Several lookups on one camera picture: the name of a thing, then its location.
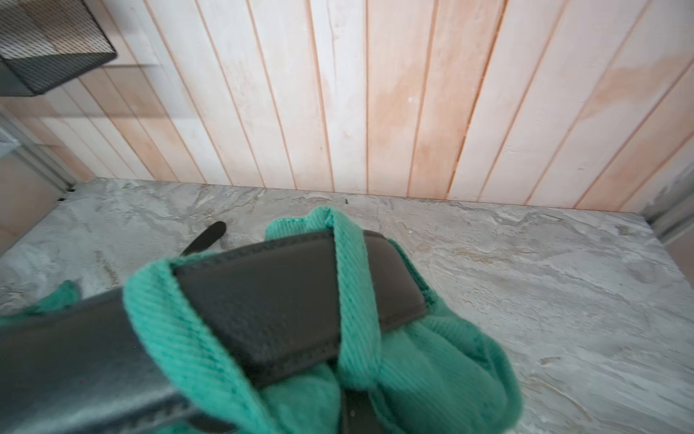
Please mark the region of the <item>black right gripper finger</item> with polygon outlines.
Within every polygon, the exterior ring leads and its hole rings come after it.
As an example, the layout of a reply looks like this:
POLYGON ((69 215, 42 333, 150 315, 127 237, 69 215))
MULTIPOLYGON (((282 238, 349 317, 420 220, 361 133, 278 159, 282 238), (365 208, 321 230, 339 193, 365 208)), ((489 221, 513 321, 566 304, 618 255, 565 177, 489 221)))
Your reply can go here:
POLYGON ((367 392, 342 390, 341 434, 384 434, 367 392))

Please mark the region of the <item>green trousers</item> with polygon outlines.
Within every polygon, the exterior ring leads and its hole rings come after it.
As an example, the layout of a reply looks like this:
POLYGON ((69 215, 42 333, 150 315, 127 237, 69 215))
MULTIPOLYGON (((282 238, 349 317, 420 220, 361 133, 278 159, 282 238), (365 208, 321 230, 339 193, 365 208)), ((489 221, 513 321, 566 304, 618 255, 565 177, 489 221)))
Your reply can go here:
MULTIPOLYGON (((263 242, 334 236, 341 343, 332 362, 256 386, 186 298, 175 271, 214 253, 213 224, 179 257, 138 269, 120 289, 128 321, 164 378, 233 433, 340 433, 342 390, 367 392, 385 433, 503 433, 522 414, 520 385, 502 347, 455 314, 397 242, 318 207, 279 219, 263 242)), ((86 299, 70 282, 1 320, 3 327, 86 299)))

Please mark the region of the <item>black leather belt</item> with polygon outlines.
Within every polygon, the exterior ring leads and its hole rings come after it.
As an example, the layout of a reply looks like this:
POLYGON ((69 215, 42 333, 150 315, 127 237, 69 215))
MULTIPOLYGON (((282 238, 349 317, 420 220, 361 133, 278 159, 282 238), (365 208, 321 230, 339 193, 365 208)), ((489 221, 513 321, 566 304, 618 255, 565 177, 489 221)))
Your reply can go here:
MULTIPOLYGON (((338 355, 334 248, 328 231, 290 236, 187 263, 175 279, 251 383, 268 386, 338 355)), ((2 432, 151 433, 177 422, 235 432, 164 378, 120 289, 2 328, 2 432)))

